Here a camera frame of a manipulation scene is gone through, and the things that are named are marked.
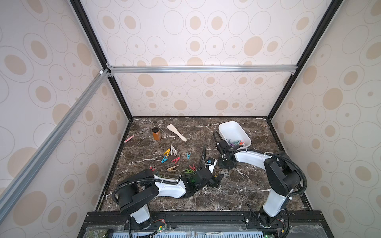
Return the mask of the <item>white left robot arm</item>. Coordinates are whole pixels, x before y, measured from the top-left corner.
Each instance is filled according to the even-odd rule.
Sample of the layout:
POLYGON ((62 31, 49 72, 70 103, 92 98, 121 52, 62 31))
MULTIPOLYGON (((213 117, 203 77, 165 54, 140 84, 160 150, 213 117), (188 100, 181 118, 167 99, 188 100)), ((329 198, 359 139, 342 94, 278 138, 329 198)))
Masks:
POLYGON ((120 213, 135 219, 138 224, 150 220, 148 204, 156 197, 189 198, 205 186, 220 187, 223 174, 214 176, 203 167, 178 179, 160 178, 146 169, 118 183, 112 193, 120 213))

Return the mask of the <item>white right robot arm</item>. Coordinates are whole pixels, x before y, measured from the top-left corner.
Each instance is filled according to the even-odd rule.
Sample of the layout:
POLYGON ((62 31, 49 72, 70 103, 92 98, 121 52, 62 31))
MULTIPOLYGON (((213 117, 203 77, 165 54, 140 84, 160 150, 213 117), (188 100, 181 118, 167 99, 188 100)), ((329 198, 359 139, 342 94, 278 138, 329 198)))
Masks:
POLYGON ((222 157, 218 161, 220 169, 230 170, 240 162, 265 170, 270 192, 258 215, 264 228, 273 225, 280 211, 286 208, 293 196, 304 193, 307 189, 306 175, 284 151, 261 152, 240 145, 231 146, 225 140, 217 142, 216 149, 222 157))

